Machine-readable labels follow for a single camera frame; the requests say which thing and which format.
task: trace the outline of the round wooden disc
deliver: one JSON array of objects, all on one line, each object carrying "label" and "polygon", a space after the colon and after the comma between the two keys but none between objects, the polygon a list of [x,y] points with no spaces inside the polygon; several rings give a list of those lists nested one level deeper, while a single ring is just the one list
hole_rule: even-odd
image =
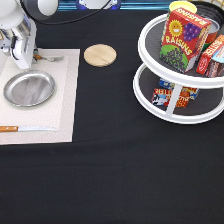
[{"label": "round wooden disc", "polygon": [[112,64],[116,56],[116,51],[112,47],[104,44],[93,45],[84,52],[86,62],[96,67]]}]

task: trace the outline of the raisins box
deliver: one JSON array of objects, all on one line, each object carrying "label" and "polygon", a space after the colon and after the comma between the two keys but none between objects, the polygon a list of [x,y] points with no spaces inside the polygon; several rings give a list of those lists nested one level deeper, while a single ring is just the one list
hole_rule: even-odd
[{"label": "raisins box", "polygon": [[186,9],[170,13],[160,58],[181,73],[189,71],[198,59],[211,21]]}]

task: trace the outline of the cereal box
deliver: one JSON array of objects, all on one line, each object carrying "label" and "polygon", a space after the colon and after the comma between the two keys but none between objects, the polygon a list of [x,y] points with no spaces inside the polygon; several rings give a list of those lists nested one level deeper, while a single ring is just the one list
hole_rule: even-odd
[{"label": "cereal box", "polygon": [[199,57],[210,26],[211,21],[186,9],[172,11],[160,58],[178,71],[187,72]]},{"label": "cereal box", "polygon": [[[152,104],[157,106],[168,106],[172,95],[172,90],[155,89],[152,97]],[[189,92],[182,91],[177,101],[176,107],[186,107],[190,99]]]},{"label": "cereal box", "polygon": [[212,59],[212,56],[220,50],[224,46],[224,35],[218,36],[216,40],[203,52],[201,55],[200,61],[198,63],[197,72],[202,75],[207,75],[208,77],[215,77],[217,75],[212,75],[212,70],[214,68],[214,63],[212,63],[210,66],[210,61]]},{"label": "cereal box", "polygon": [[[167,80],[165,80],[163,78],[160,78],[159,85],[166,89],[170,89],[170,90],[173,90],[175,87],[175,83],[168,82]],[[189,92],[190,99],[192,99],[192,100],[195,100],[199,93],[198,88],[191,88],[191,87],[185,87],[185,86],[182,88],[182,91]]]}]

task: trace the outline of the wooden handle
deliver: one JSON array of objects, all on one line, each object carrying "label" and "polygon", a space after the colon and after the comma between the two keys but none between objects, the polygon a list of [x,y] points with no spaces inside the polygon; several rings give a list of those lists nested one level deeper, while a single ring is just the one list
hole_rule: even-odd
[{"label": "wooden handle", "polygon": [[18,126],[0,126],[0,132],[16,132]]},{"label": "wooden handle", "polygon": [[33,56],[34,56],[37,60],[41,60],[41,58],[42,58],[42,57],[41,57],[40,55],[38,55],[38,54],[34,54]]}]

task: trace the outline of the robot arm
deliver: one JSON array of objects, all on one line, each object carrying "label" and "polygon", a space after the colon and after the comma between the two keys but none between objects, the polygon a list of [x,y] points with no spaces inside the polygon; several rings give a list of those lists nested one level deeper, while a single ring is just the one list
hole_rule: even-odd
[{"label": "robot arm", "polygon": [[[23,0],[26,9],[37,20],[47,19],[58,8],[59,0]],[[3,52],[12,56],[21,69],[31,67],[36,37],[36,25],[22,10],[20,0],[0,0],[0,30]]]}]

